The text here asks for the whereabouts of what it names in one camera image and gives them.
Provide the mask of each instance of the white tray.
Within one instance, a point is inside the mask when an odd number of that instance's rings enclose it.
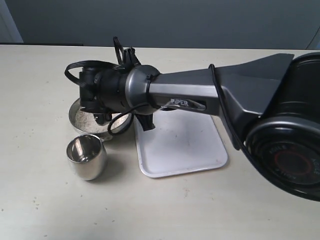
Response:
[[[150,131],[134,122],[139,166],[146,176],[161,178],[226,164],[228,155],[210,115],[159,110],[153,122]]]

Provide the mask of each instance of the black cylindrical motor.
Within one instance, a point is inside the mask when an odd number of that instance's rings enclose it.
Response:
[[[248,133],[255,165],[278,186],[320,196],[320,54],[292,61],[268,110]]]

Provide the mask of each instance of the table surface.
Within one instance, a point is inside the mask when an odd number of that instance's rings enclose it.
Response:
[[[137,48],[162,73],[225,66],[298,50]],[[74,175],[66,147],[78,134],[68,110],[79,89],[64,76],[82,60],[116,62],[113,48],[0,46],[1,240],[319,239],[320,203],[271,185],[233,149],[214,119],[227,166],[151,179],[139,169],[134,130],[106,146],[94,182]]]

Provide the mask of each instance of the gray wall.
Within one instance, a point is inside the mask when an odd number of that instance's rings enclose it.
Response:
[[[25,43],[305,49],[320,0],[6,0]]]

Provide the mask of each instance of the metal cup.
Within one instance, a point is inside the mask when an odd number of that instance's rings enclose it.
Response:
[[[72,170],[83,180],[97,178],[107,163],[107,152],[99,137],[86,134],[73,139],[66,147]]]

